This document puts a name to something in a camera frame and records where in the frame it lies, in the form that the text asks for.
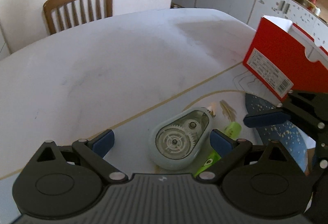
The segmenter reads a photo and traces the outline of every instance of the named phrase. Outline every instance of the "blue speckled pattern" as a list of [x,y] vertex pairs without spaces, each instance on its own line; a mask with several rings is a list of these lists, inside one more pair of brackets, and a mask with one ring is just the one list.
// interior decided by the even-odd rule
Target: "blue speckled pattern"
[[[260,113],[261,111],[275,108],[275,105],[267,100],[247,93],[245,95],[245,105],[249,114]],[[256,128],[256,130],[264,145],[268,144],[269,139],[279,140],[294,160],[296,160],[300,168],[305,171],[306,145],[303,137],[293,123],[287,121],[284,124]]]

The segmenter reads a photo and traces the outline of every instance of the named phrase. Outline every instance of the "wooden chair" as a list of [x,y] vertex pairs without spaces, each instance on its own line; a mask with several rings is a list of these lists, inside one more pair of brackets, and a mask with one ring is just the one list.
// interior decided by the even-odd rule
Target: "wooden chair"
[[95,16],[97,20],[102,17],[111,17],[113,0],[104,0],[103,10],[101,4],[101,0],[95,0],[95,2],[94,0],[47,0],[43,4],[43,11],[50,34],[53,35],[88,21],[92,22]]

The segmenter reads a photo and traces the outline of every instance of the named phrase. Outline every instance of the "red box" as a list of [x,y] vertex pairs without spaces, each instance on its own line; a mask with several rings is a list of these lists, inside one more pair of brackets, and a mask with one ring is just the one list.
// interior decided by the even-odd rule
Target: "red box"
[[328,93],[328,52],[290,20],[262,17],[243,64],[281,101],[291,89]]

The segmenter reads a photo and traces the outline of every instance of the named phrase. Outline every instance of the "barcode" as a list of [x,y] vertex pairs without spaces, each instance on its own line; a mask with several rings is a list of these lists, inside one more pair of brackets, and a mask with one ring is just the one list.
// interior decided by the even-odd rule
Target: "barcode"
[[256,71],[280,97],[284,97],[294,85],[275,64],[255,48],[247,64]]

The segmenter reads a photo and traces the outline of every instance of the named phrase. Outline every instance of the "white gear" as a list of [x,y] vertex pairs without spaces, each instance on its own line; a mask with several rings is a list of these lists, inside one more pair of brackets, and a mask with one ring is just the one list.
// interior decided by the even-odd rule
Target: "white gear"
[[195,140],[185,128],[168,125],[157,134],[156,146],[165,157],[179,160],[189,155],[195,147]]
[[[192,122],[196,125],[193,129],[189,126]],[[193,136],[195,142],[198,141],[198,138],[202,134],[202,127],[198,121],[194,119],[187,119],[183,122],[182,127]]]

